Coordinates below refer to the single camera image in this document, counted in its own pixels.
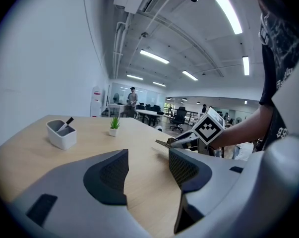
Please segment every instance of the succulent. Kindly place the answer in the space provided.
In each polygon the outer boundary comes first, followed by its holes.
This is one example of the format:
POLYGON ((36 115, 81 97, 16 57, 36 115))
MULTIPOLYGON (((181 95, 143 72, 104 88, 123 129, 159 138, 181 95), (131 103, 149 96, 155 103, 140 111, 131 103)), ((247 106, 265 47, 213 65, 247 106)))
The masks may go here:
POLYGON ((120 127, 120 119, 118 117, 113 117, 111 121, 111 129, 118 129, 120 127))

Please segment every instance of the ceiling light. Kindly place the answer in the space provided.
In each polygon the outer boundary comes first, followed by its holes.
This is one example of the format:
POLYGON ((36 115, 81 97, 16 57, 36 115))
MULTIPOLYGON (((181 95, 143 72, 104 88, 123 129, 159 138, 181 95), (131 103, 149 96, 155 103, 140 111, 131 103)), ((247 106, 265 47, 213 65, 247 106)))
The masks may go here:
POLYGON ((249 59, 248 57, 243 57, 243 64, 244 64, 244 75, 249 75, 249 59))
POLYGON ((186 70, 183 71, 183 74, 188 76, 189 78, 193 79, 194 81, 198 81, 198 79, 194 76, 192 76, 189 72, 187 72, 186 70))
POLYGON ((159 84, 159 83, 156 83, 156 82, 153 82, 153 84, 155 84, 155 85, 160 85, 160 86, 165 86, 165 85, 163 85, 163 84, 159 84))
POLYGON ((143 80, 143 78, 141 78, 141 77, 136 77, 136 76, 132 76, 132 75, 127 75, 127 77, 132 77, 132 78, 136 78, 136 79, 139 79, 139 80, 143 80))
POLYGON ((235 34, 242 33, 242 28, 239 24, 239 19, 229 0, 215 0, 227 16, 235 34))
POLYGON ((168 64, 168 63, 169 63, 169 61, 167 61, 167 60, 165 60, 165 59, 163 59, 163 58, 160 58, 160 57, 157 56, 157 55, 151 54, 151 53, 149 53, 149 52, 147 52, 147 51, 141 50, 140 53, 141 53, 142 55, 145 55, 145 56, 148 56, 148 57, 150 57, 150 58, 153 58, 153 59, 156 59, 156 60, 158 60, 158 61, 161 61, 161 62, 163 62, 163 63, 165 63, 165 64, 168 64))

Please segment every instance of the pen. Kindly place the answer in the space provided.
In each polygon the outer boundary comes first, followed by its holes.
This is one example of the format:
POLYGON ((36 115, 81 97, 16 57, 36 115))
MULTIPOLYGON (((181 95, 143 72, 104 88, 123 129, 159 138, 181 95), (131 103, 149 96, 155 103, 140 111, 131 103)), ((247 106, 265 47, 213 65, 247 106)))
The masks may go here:
POLYGON ((68 121, 66 121, 66 123, 64 125, 61 126, 60 129, 57 130, 57 132, 65 129, 74 119, 71 117, 68 121))

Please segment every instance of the fan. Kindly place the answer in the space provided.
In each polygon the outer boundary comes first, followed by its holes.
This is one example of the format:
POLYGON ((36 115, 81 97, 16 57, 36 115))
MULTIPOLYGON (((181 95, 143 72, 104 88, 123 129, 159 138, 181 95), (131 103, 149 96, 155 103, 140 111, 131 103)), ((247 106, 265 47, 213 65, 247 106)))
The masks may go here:
POLYGON ((238 117, 238 118, 235 119, 235 124, 238 124, 238 123, 240 123, 241 121, 242 121, 242 118, 238 117))

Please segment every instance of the white cube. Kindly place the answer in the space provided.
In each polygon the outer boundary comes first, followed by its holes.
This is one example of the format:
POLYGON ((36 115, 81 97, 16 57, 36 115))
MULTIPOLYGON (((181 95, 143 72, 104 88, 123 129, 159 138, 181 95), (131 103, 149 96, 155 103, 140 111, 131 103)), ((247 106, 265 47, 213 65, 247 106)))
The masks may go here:
POLYGON ((217 138, 223 130, 224 119, 213 108, 209 108, 192 128, 192 131, 206 145, 217 138))

